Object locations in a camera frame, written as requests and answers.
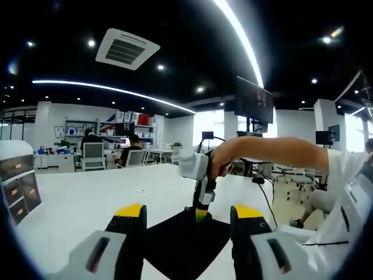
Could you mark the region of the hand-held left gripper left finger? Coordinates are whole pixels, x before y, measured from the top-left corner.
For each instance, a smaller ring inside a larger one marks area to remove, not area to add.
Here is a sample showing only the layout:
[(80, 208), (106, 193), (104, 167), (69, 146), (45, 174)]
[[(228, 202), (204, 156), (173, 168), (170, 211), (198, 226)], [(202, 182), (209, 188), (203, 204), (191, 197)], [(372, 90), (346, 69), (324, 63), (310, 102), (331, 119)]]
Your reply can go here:
[(114, 213), (105, 230), (96, 230), (69, 254), (57, 279), (141, 279), (147, 209), (132, 204)]

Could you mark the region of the person's right hand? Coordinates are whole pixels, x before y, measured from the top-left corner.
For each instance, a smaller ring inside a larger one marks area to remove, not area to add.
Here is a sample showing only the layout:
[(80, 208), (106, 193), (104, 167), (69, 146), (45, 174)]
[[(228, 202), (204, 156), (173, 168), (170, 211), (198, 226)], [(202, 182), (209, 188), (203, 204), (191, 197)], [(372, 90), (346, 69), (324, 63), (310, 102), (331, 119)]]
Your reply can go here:
[(207, 173), (209, 180), (215, 180), (218, 177), (225, 177), (231, 167), (231, 161), (237, 155), (235, 139), (223, 142), (210, 154), (209, 171)]

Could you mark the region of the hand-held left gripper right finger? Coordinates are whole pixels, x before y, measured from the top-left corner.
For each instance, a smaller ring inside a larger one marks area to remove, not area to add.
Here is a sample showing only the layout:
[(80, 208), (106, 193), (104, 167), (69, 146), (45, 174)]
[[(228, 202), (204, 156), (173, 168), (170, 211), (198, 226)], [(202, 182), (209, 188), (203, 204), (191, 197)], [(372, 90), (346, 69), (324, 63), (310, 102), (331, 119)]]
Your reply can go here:
[(230, 213), (232, 258), (237, 279), (307, 279), (307, 254), (288, 236), (271, 231), (255, 208), (235, 205)]

